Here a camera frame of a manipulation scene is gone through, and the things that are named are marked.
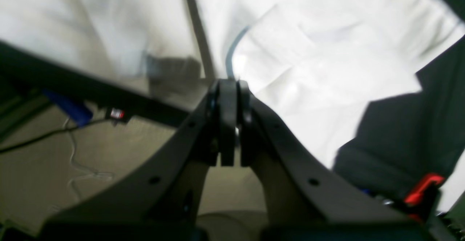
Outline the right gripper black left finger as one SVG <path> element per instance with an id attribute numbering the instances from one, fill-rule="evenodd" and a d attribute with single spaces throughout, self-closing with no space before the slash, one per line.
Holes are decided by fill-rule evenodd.
<path id="1" fill-rule="evenodd" d="M 229 165 L 229 80 L 213 83 L 158 152 L 117 184 L 49 219 L 44 230 L 166 228 L 194 221 L 210 167 Z"/>

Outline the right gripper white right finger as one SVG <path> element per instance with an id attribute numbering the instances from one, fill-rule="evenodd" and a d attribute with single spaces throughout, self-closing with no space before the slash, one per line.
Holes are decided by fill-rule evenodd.
<path id="1" fill-rule="evenodd" d="M 272 225 L 406 224 L 407 216 L 370 198 L 328 170 L 281 118 L 234 81 L 242 164 L 257 175 Z"/>

